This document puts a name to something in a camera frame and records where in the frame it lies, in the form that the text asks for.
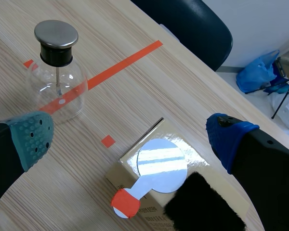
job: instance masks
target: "stainless steel lid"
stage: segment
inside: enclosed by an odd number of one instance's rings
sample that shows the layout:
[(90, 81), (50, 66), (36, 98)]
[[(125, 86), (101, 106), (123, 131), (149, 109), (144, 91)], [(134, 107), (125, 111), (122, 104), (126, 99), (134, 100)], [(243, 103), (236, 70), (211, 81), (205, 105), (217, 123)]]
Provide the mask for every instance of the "stainless steel lid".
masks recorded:
[(41, 45), (54, 49), (70, 48), (78, 41), (77, 30), (58, 20), (40, 22), (34, 29), (34, 35)]

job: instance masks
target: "perforated rubber pad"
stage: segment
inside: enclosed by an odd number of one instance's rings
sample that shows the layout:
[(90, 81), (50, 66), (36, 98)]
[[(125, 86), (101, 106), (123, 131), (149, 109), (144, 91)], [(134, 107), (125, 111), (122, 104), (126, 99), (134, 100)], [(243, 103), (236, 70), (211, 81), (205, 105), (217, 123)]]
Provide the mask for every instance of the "perforated rubber pad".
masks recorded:
[(53, 120), (46, 112), (31, 112), (0, 123), (10, 127), (12, 140), (24, 171), (28, 171), (49, 150), (53, 140)]

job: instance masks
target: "orange square sticker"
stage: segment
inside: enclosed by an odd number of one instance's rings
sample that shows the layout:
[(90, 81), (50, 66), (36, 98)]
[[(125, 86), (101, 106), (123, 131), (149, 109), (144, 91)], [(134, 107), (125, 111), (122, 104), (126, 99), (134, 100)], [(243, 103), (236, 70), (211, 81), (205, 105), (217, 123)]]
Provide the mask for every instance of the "orange square sticker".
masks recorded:
[(102, 144), (105, 145), (106, 148), (109, 148), (111, 145), (115, 143), (115, 140), (111, 136), (106, 136), (102, 139)]

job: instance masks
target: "floor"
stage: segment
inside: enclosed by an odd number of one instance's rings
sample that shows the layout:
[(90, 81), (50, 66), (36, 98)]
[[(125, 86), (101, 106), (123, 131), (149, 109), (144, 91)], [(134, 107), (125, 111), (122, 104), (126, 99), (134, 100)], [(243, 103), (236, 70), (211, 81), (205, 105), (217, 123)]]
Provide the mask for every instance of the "floor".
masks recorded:
[[(249, 100), (255, 107), (257, 107), (262, 113), (264, 113), (269, 119), (273, 115), (274, 111), (268, 101), (267, 93), (263, 91), (257, 91), (251, 94), (244, 94), (240, 91), (238, 86), (236, 85), (236, 73), (217, 73), (220, 77), (222, 77), (230, 86), (236, 89), (242, 96), (244, 96), (247, 100)], [(289, 135), (289, 128), (281, 121), (281, 119), (276, 116), (273, 121), (281, 128), (283, 131)]]

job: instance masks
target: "chair backrest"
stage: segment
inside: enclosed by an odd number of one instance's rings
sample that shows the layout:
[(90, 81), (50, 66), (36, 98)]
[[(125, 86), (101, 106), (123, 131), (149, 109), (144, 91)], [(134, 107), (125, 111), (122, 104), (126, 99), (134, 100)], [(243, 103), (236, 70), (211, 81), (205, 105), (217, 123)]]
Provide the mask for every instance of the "chair backrest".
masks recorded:
[(168, 28), (192, 53), (216, 71), (232, 48), (232, 35), (201, 0), (131, 0)]

